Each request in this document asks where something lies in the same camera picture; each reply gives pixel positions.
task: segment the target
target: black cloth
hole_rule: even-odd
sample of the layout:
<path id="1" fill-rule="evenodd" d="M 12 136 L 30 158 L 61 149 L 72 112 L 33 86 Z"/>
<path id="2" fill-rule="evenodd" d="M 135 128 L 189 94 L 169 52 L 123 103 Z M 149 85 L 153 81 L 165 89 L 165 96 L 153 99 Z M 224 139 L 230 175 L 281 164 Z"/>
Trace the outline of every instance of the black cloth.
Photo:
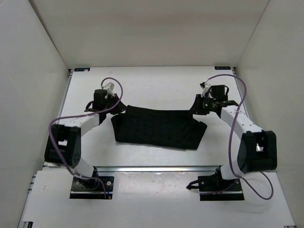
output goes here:
<path id="1" fill-rule="evenodd" d="M 111 118 L 115 139 L 121 143 L 197 149 L 207 125 L 189 111 L 163 111 L 128 106 Z"/>

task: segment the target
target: black mounting plate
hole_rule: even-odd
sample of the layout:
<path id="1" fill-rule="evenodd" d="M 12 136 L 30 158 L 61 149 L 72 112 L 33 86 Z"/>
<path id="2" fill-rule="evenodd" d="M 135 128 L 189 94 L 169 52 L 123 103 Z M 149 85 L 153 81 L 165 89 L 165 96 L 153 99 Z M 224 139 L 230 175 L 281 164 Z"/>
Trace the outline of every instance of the black mounting plate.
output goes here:
<path id="1" fill-rule="evenodd" d="M 221 182 L 221 185 L 208 184 L 210 183 L 210 176 L 199 176 L 199 198 L 200 201 L 235 201 L 244 200 L 244 194 L 241 186 L 241 181 L 237 180 L 226 180 Z M 209 194 L 202 195 L 205 192 L 221 191 L 228 188 L 233 182 L 236 182 L 231 188 L 227 189 L 221 194 Z"/>
<path id="2" fill-rule="evenodd" d="M 113 186 L 114 186 L 114 177 L 113 176 L 99 176 L 104 183 L 105 187 L 108 188 L 110 194 L 107 194 L 106 190 L 106 200 L 111 200 L 113 198 Z M 79 183 L 79 179 L 76 177 L 73 178 L 70 199 L 95 199 L 95 200 L 105 200 L 105 195 L 103 188 L 96 188 L 95 190 L 89 190 Z"/>

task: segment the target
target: white wall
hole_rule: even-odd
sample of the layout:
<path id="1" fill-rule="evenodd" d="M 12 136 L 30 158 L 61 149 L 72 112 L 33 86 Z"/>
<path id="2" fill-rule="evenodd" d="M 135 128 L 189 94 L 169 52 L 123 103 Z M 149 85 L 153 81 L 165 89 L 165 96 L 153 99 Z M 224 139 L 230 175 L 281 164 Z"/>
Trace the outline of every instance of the white wall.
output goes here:
<path id="1" fill-rule="evenodd" d="M 268 0 L 30 0 L 79 66 L 236 66 Z"/>
<path id="2" fill-rule="evenodd" d="M 252 118 L 277 135 L 278 174 L 304 227 L 304 1 L 271 0 L 237 66 Z"/>
<path id="3" fill-rule="evenodd" d="M 27 0 L 0 4 L 0 227 L 18 225 L 68 70 Z"/>

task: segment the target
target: folded black garment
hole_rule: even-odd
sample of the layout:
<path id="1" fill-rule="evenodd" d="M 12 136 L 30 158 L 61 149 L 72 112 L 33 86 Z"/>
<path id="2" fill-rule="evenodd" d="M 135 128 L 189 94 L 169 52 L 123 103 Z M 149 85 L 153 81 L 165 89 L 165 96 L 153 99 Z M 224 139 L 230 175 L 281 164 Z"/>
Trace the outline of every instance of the folded black garment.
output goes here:
<path id="1" fill-rule="evenodd" d="M 115 139 L 121 143 L 151 144 L 197 149 L 207 125 L 189 111 L 164 111 L 127 106 L 111 119 Z"/>

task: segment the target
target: black tag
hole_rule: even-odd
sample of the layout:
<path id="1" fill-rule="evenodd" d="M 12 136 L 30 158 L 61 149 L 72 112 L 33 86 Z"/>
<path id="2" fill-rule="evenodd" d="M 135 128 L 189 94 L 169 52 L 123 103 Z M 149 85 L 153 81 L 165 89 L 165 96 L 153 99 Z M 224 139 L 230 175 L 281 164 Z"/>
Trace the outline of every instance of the black tag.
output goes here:
<path id="1" fill-rule="evenodd" d="M 90 71 L 90 68 L 87 67 L 87 68 L 75 68 L 74 69 L 74 72 L 81 72 L 81 71 Z"/>
<path id="2" fill-rule="evenodd" d="M 214 69 L 216 70 L 231 70 L 231 67 L 229 66 L 215 66 Z"/>

